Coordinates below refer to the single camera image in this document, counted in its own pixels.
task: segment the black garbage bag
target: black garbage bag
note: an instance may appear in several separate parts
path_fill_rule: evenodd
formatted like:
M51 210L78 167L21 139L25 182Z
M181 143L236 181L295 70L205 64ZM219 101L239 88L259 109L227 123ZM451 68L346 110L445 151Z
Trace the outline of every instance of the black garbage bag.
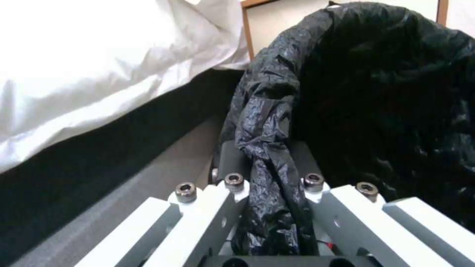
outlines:
M290 138L309 145L330 186L417 196L474 231L474 118L467 34L375 3L307 16L253 60L221 133L257 173L235 252L317 253Z

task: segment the hex socket screw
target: hex socket screw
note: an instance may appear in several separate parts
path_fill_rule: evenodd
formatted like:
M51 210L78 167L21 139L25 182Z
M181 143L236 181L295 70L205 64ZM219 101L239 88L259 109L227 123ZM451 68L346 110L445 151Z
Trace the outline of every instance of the hex socket screw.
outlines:
M233 193L241 192L244 189L244 177L237 172L230 173L224 178L224 186Z
M371 202L375 203L378 198L378 188L369 182L361 181L356 184L356 190L363 196L367 197Z
M192 182L184 182L175 188L175 195L180 203L190 203L196 199L196 185Z
M325 178L318 173L309 173L304 178L305 189L309 192L320 192L323 190Z

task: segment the wooden door frame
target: wooden door frame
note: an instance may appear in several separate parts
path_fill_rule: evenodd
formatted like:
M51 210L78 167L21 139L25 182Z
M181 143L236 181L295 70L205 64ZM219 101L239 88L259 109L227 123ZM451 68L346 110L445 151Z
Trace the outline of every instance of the wooden door frame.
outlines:
M447 23L448 0L438 0L437 3L437 23L446 25Z
M252 47L251 29L249 27L249 19L247 17L247 9L258 5L273 2L275 0L244 0L241 1L242 19L244 22L244 34L246 35L247 47L249 49L249 57L254 58L254 49Z

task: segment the gray carpet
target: gray carpet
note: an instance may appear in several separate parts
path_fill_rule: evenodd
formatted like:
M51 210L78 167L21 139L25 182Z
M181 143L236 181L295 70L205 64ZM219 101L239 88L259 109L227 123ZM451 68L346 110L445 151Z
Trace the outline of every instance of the gray carpet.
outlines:
M166 200L184 181L203 187L220 129L219 119L206 120L12 266L73 266L148 197Z

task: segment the white sheet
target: white sheet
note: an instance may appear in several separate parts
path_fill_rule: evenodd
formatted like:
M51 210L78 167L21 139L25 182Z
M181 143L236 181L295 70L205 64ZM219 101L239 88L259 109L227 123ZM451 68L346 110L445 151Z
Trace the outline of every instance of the white sheet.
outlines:
M0 172L209 68L249 61L238 0L15 0L0 10Z

